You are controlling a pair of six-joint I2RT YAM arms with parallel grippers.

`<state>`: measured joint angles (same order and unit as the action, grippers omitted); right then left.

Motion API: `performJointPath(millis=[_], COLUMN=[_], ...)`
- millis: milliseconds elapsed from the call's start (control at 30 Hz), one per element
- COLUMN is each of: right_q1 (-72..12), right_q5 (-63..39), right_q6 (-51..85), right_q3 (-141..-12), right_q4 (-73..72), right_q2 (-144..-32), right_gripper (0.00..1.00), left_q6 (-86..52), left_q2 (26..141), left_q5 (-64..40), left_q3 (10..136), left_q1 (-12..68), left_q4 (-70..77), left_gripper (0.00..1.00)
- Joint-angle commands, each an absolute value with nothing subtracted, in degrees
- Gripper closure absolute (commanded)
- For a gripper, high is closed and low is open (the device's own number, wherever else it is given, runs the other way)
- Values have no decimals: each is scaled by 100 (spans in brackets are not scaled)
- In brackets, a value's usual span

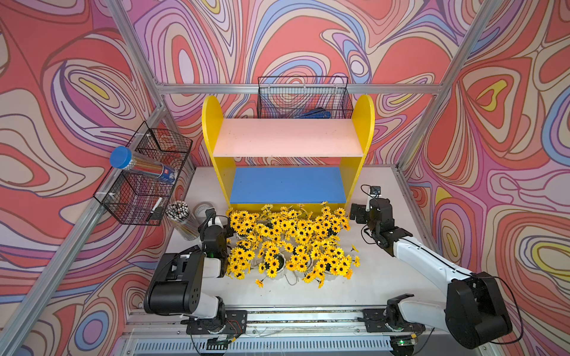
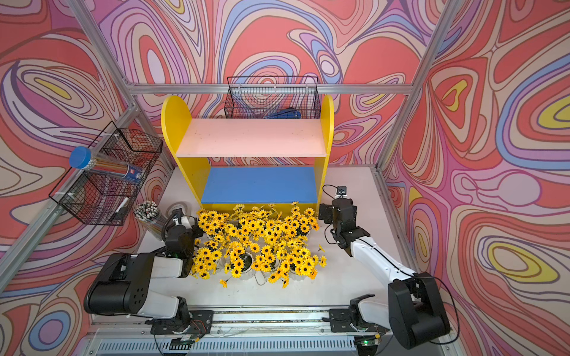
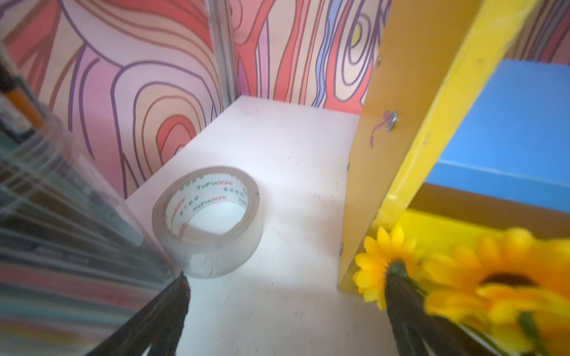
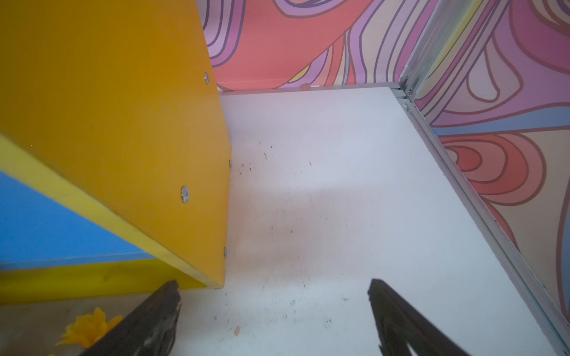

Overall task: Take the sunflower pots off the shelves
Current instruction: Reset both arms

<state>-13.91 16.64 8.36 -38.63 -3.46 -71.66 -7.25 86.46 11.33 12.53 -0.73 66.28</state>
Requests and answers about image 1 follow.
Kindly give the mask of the sunflower pot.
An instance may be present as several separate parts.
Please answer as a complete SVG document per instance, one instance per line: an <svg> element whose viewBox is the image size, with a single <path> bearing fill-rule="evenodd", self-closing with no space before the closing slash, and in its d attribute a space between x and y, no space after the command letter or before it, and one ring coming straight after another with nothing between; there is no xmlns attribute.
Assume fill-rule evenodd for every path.
<svg viewBox="0 0 570 356"><path fill-rule="evenodd" d="M276 243L263 243L258 253L258 273L255 281L258 288L263 288L266 280L276 280L285 268L286 258Z"/></svg>
<svg viewBox="0 0 570 356"><path fill-rule="evenodd" d="M292 210L287 213L289 218L289 229L285 233L285 237L289 242L297 245L307 245L316 235L315 214L311 211Z"/></svg>
<svg viewBox="0 0 570 356"><path fill-rule="evenodd" d="M317 283L322 288L327 281L337 278L350 280L354 270L361 266L357 249L346 252L336 245L316 246L310 249L310 265L304 272L305 283Z"/></svg>
<svg viewBox="0 0 570 356"><path fill-rule="evenodd" d="M296 283L312 283L315 281L313 271L313 258L310 249L305 245L293 245L288 243L285 246L285 269L286 279L294 286Z"/></svg>
<svg viewBox="0 0 570 356"><path fill-rule="evenodd" d="M231 250L227 276L243 280L251 272L254 257L255 252L249 249L237 247Z"/></svg>
<svg viewBox="0 0 570 356"><path fill-rule="evenodd" d="M343 207L334 207L328 202L321 204L319 214L313 221L313 237L317 240L337 239L343 231L350 231L349 216Z"/></svg>
<svg viewBox="0 0 570 356"><path fill-rule="evenodd" d="M291 221L291 212L291 207L282 206L278 211L273 211L273 205L263 206L258 221L262 225L259 230L261 238L276 246L283 246L289 229L287 223Z"/></svg>
<svg viewBox="0 0 570 356"><path fill-rule="evenodd" d="M259 213L229 209L227 217L237 240L248 240L250 236L258 236Z"/></svg>

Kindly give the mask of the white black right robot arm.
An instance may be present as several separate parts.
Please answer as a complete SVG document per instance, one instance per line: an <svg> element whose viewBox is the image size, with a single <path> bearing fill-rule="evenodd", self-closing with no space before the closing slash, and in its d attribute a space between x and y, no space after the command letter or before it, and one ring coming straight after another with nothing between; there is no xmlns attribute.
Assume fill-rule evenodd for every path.
<svg viewBox="0 0 570 356"><path fill-rule="evenodd" d="M382 197L365 205L353 203L350 219L362 224L375 246L380 247L426 277L445 296L445 301L420 301L403 294L387 301L381 321L397 332L422 324L448 332L466 349L475 349L512 332L497 277L475 273L436 254L412 233L398 227L390 200Z"/></svg>

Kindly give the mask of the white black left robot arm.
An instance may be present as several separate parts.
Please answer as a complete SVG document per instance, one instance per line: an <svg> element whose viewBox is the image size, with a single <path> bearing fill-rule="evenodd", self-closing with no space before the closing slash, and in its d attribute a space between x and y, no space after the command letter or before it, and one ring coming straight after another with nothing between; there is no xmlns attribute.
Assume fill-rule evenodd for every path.
<svg viewBox="0 0 570 356"><path fill-rule="evenodd" d="M199 245L162 256L145 293L145 312L183 316L189 335L239 337L247 311L228 310L223 298L202 290L204 280L224 277L228 266L225 228L215 222L201 228Z"/></svg>

